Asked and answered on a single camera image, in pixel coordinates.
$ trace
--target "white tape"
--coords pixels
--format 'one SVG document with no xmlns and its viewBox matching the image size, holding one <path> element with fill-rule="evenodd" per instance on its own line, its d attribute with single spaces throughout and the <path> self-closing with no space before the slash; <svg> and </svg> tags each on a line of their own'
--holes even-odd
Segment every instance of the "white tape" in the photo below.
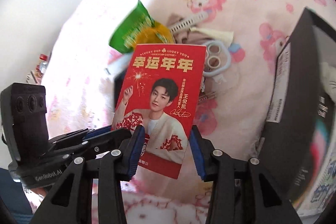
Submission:
<svg viewBox="0 0 336 224">
<path fill-rule="evenodd" d="M 209 14 L 206 11 L 202 11 L 190 17 L 184 18 L 183 20 L 177 22 L 176 24 L 169 26 L 168 29 L 172 34 L 188 31 L 190 27 L 206 20 L 208 17 Z"/>
<path fill-rule="evenodd" d="M 221 66 L 221 60 L 218 56 L 213 55 L 207 60 L 207 65 L 209 69 L 217 69 Z"/>
<path fill-rule="evenodd" d="M 211 43 L 207 47 L 211 55 L 219 55 L 221 53 L 221 47 L 217 43 Z"/>
</svg>

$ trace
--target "washi tape roll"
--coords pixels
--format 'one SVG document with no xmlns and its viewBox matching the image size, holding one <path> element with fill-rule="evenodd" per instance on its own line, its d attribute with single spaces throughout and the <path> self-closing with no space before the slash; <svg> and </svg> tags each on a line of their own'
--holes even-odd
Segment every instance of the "washi tape roll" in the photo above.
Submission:
<svg viewBox="0 0 336 224">
<path fill-rule="evenodd" d="M 207 50 L 210 55 L 219 55 L 221 53 L 221 47 L 217 43 L 209 44 Z"/>
<path fill-rule="evenodd" d="M 218 69 L 221 66 L 221 60 L 218 56 L 210 56 L 207 60 L 207 65 L 209 69 Z"/>
</svg>

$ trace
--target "black box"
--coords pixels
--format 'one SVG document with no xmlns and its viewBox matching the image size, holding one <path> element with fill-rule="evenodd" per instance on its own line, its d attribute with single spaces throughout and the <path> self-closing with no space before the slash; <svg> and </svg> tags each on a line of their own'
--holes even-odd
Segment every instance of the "black box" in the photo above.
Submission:
<svg viewBox="0 0 336 224">
<path fill-rule="evenodd" d="M 295 207 L 311 189 L 329 147 L 335 98 L 321 83 L 320 64 L 336 67 L 335 41 L 336 31 L 306 8 L 277 58 L 259 159 Z"/>
</svg>

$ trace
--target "man's hand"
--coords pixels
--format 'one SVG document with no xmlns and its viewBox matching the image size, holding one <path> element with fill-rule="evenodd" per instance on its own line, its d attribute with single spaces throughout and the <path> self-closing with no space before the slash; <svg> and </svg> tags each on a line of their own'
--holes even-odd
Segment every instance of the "man's hand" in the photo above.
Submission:
<svg viewBox="0 0 336 224">
<path fill-rule="evenodd" d="M 131 98 L 133 94 L 133 86 L 131 85 L 130 87 L 126 88 L 123 93 L 123 104 L 126 105 L 128 100 Z"/>
</svg>

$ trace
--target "young man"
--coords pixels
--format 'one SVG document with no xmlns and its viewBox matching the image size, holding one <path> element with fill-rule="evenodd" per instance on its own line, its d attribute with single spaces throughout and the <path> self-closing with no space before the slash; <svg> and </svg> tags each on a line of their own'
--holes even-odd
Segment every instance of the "young man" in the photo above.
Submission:
<svg viewBox="0 0 336 224">
<path fill-rule="evenodd" d="M 157 80 L 149 100 L 149 109 L 134 109 L 125 115 L 133 86 L 123 91 L 123 99 L 115 111 L 112 129 L 127 128 L 133 132 L 142 125 L 146 132 L 146 152 L 182 164 L 188 139 L 181 123 L 164 112 L 178 94 L 177 84 L 168 78 Z"/>
</svg>

